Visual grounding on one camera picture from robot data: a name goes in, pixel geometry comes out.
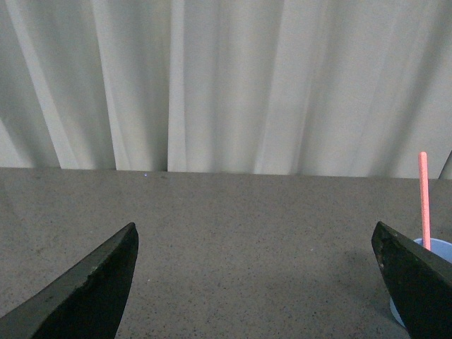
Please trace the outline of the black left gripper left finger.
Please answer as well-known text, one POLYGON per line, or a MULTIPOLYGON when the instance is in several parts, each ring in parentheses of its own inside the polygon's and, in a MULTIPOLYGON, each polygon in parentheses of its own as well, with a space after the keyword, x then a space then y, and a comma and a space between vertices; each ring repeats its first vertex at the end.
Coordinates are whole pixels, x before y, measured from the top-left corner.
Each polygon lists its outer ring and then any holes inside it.
POLYGON ((129 223, 1 317, 2 338, 114 338, 129 297, 138 232, 129 223))

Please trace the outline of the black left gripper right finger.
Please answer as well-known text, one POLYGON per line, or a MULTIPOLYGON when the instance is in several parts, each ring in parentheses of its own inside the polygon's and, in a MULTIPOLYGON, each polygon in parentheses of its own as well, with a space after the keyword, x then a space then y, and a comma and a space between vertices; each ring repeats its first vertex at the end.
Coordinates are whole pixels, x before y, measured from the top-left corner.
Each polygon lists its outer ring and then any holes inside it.
POLYGON ((411 338, 451 337, 451 263, 378 222, 371 245, 411 338))

